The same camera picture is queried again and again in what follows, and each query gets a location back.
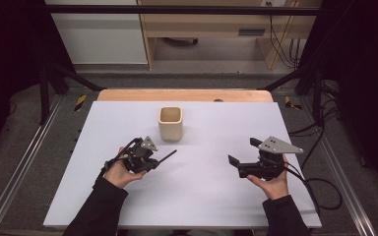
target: black jacket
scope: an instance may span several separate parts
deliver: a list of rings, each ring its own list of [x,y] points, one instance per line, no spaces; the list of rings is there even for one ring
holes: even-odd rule
[[[67,227],[64,236],[114,236],[117,231],[125,190],[104,178],[96,180],[94,190]],[[310,235],[291,196],[266,200],[263,208],[269,220],[268,236]]]

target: person's left hand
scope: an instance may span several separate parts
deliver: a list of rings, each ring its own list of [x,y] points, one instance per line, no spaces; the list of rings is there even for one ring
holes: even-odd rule
[[[130,173],[127,168],[125,168],[122,160],[117,160],[112,164],[109,170],[106,171],[103,177],[111,184],[123,189],[130,182],[134,180],[141,180],[146,173],[147,171],[142,171],[137,174]]]
[[[288,167],[286,156],[283,155],[284,166]],[[271,200],[280,199],[289,195],[287,187],[286,170],[284,170],[277,178],[269,181],[262,180],[254,175],[248,175],[247,179],[253,184],[260,187]]]

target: white table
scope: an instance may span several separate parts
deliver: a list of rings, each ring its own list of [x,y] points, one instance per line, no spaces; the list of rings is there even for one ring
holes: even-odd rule
[[[183,138],[164,142],[158,132],[162,106],[183,109]],[[143,180],[125,189],[124,228],[258,228],[267,226],[261,203],[265,194],[228,163],[258,161],[249,138],[269,136],[289,142],[279,107],[273,102],[96,101],[90,111],[45,226],[65,228],[92,191],[104,162],[132,139],[150,136],[160,159],[177,153]],[[289,163],[299,167],[294,154]],[[289,191],[308,227],[321,221],[304,185],[288,174]]]

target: wire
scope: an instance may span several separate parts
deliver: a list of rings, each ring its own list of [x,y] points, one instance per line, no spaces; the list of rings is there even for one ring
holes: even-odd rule
[[[317,147],[318,143],[320,142],[322,135],[324,134],[324,128],[321,130],[320,135],[318,136],[317,141],[312,146],[311,150],[306,155],[305,159],[303,160],[302,164],[300,165],[300,169],[303,169],[305,167],[306,162],[308,161],[309,157],[311,156],[312,152],[314,151],[315,147]]]
[[[328,120],[330,120],[330,119],[332,119],[332,118],[334,118],[334,117],[341,117],[341,114],[340,114],[340,110],[339,109],[335,109],[334,110],[335,112],[333,112],[333,115],[331,115],[331,116],[328,116],[327,118],[326,118],[326,121],[328,121]]]
[[[320,208],[322,208],[322,209],[328,209],[328,210],[335,210],[335,209],[339,209],[342,206],[342,204],[343,204],[343,195],[340,192],[339,188],[335,184],[331,183],[328,180],[321,179],[321,178],[310,178],[310,179],[307,179],[305,182],[307,184],[309,184],[309,182],[312,182],[312,181],[322,181],[324,183],[327,183],[327,184],[331,185],[336,190],[337,194],[339,195],[339,203],[336,206],[320,206],[319,205]]]
[[[322,129],[320,130],[317,130],[317,131],[314,131],[312,133],[309,133],[309,134],[304,134],[304,135],[291,135],[291,137],[308,137],[308,136],[311,136],[311,135],[315,135],[315,134],[318,134],[322,131]]]
[[[333,107],[329,111],[327,111],[327,114],[324,115],[325,121],[330,120],[332,117],[338,115],[340,113],[339,108]]]
[[[311,200],[312,200],[312,203],[314,204],[315,206],[315,210],[317,211],[317,214],[318,216],[321,215],[321,210],[320,210],[320,207],[318,205],[318,201],[317,199],[315,198],[315,195],[314,195],[314,192],[312,191],[312,189],[310,188],[310,186],[306,183],[305,179],[302,178],[302,176],[298,173],[295,173],[293,172],[291,169],[285,167],[284,168],[287,172],[289,172],[290,174],[294,175],[296,178],[298,178],[300,181],[302,181],[303,185],[305,185],[306,189],[308,190],[308,193],[309,193],[309,196],[311,197]]]
[[[297,131],[289,132],[288,134],[289,134],[289,135],[295,135],[295,134],[298,134],[298,133],[302,133],[302,132],[304,132],[304,131],[307,131],[307,130],[311,129],[312,127],[314,127],[314,126],[316,126],[316,125],[317,125],[317,123],[313,123],[313,124],[310,125],[310,126],[307,126],[307,127],[303,128],[303,129],[300,129],[300,130],[297,130]]]
[[[287,59],[286,55],[284,54],[284,49],[282,48],[282,44],[279,41],[278,36],[276,35],[276,33],[275,33],[274,29],[273,29],[272,15],[270,15],[269,18],[270,18],[270,42],[272,43],[273,47],[275,48],[276,52],[278,53],[279,57],[281,58],[283,64],[285,66],[289,67],[289,68],[293,68],[293,64],[291,63],[291,61],[289,61]],[[279,48],[281,49],[281,52],[283,54],[284,59],[282,58],[281,54],[279,53],[279,50],[275,47],[275,44],[273,43],[273,34],[275,35],[276,41],[278,42]]]
[[[294,69],[296,70],[297,66],[299,65],[299,47],[300,47],[300,38],[297,39],[296,41],[296,51],[295,51],[295,55],[292,56],[292,51],[293,51],[293,43],[295,41],[295,38],[292,38],[290,40],[290,46],[289,46],[289,59],[290,59],[290,62],[293,63],[293,67]]]
[[[297,173],[298,175],[300,175],[299,170],[297,170],[296,167],[294,167],[294,165],[290,164],[289,162],[285,162],[284,164],[287,164],[288,166],[292,167],[292,168],[296,171],[296,173]]]

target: metal rail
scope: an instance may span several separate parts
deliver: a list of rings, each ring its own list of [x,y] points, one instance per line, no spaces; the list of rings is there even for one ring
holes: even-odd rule
[[[35,155],[38,152],[38,149],[57,114],[62,99],[62,95],[55,96],[50,109],[51,113],[47,121],[43,125],[38,127],[34,137],[32,138],[32,141],[30,142],[29,147],[24,153],[23,158],[20,160],[17,169],[15,170],[5,190],[3,191],[0,197],[0,223],[5,216],[9,206],[11,205],[12,200],[17,194],[18,189],[23,183],[23,180],[32,164],[32,161],[34,160]]]
[[[303,107],[309,116],[309,119],[313,122],[314,120],[311,114],[311,105],[309,104],[309,101],[307,99],[301,99],[301,103],[304,104]],[[333,177],[342,193],[344,201],[348,207],[348,211],[358,232],[361,236],[375,236],[376,232],[370,222],[370,219],[368,218],[357,194],[355,193],[325,136],[322,137],[320,145],[325,153],[324,156],[326,157],[328,166],[330,167],[331,173],[333,174]]]

